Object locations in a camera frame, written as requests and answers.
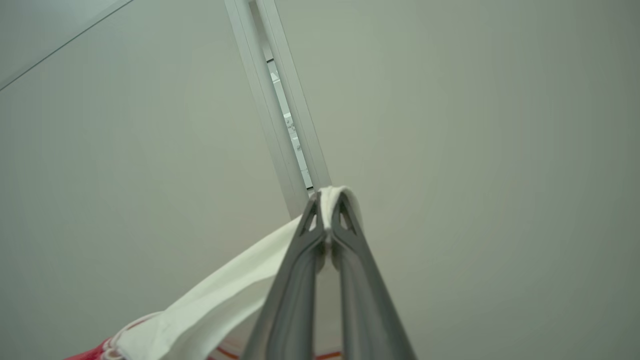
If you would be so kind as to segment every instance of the red fabric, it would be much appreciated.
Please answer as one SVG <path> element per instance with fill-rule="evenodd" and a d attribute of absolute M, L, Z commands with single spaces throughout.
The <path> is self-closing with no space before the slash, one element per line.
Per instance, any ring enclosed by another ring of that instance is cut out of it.
<path fill-rule="evenodd" d="M 82 354 L 74 355 L 72 357 L 68 357 L 65 360 L 100 360 L 100 356 L 104 352 L 102 346 L 104 345 L 104 340 L 97 348 L 93 348 L 87 352 L 83 352 Z"/>

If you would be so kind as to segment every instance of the white wall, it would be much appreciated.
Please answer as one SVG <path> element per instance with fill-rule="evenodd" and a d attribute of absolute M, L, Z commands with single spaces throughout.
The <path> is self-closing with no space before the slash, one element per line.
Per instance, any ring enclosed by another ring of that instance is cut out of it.
<path fill-rule="evenodd" d="M 276 4 L 419 358 L 640 354 L 637 3 Z"/>
<path fill-rule="evenodd" d="M 128 1 L 0 1 L 0 88 Z"/>
<path fill-rule="evenodd" d="M 0 347 L 61 359 L 289 219 L 222 1 L 135 0 L 0 92 Z"/>

